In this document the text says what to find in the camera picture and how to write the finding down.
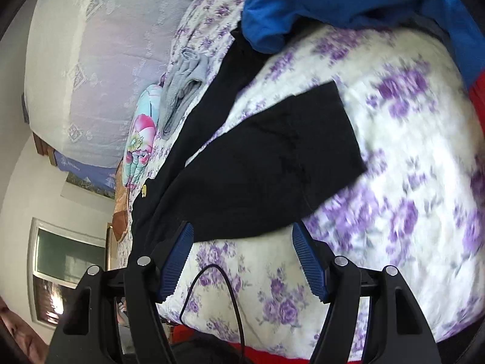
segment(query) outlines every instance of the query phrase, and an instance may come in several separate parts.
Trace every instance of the silver screw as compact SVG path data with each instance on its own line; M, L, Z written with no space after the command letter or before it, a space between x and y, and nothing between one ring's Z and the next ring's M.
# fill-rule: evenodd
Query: silver screw
M396 276L397 273L398 273L398 270L396 267L394 267L393 265L388 265L386 267L386 272L391 275L392 277Z
M337 256L334 261L335 264L340 265L340 267L345 267L349 263L349 261L343 256Z
M99 267L97 265L92 265L88 268L88 275L96 275L99 272Z
M142 256L136 261L136 263L144 267L145 265L149 265L150 261L151 259L148 256Z

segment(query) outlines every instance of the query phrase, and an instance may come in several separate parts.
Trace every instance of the ribbed blue pad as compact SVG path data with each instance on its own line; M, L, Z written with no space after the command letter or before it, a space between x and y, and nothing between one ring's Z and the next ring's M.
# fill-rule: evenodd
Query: ribbed blue pad
M307 238L297 223L293 224L292 236L293 246L300 259L300 264L302 265L306 280L310 285L311 292L321 301L324 301L328 296L325 284L325 274L318 263L315 253L307 242Z
M189 256L193 244L193 226L187 223L175 242L172 251L168 255L165 266L162 270L162 285L159 291L159 297L164 302L168 296L175 291L179 282L180 274Z

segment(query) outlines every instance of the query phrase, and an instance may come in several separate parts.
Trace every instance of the blue jacket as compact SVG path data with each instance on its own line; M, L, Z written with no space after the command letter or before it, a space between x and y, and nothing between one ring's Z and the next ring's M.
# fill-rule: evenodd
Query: blue jacket
M452 56L471 86L485 68L485 38L460 0L246 0L242 31L255 50L274 54L299 17L358 29L398 26L416 13L449 33Z

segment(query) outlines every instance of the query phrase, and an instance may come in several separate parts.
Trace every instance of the white window frame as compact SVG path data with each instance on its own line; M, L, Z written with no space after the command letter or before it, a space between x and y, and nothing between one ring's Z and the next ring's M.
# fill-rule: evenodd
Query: white window frame
M27 256L27 281L28 281L28 303L30 305L31 318L36 324L40 324L44 327L55 329L56 326L47 323L37 318L37 309L35 308L35 295L33 291L33 277L36 276L46 281L57 283L62 286L75 289L77 284L72 282L63 281L61 279L53 278L49 275L43 274L37 271L37 247L39 243L39 229L50 232L61 237L69 238L74 241L83 242L85 244L93 245L96 247L106 248L106 240L91 235L82 234L67 228L54 226L53 224L44 222L35 217L32 218L32 225L30 231L30 237L28 239L28 256Z

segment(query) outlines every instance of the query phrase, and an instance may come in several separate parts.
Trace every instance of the gray folded garment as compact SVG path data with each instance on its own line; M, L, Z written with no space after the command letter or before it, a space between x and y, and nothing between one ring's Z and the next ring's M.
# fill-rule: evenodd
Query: gray folded garment
M191 48L184 48L165 79L160 100L158 127L163 139L169 139L186 109L207 77L209 58Z

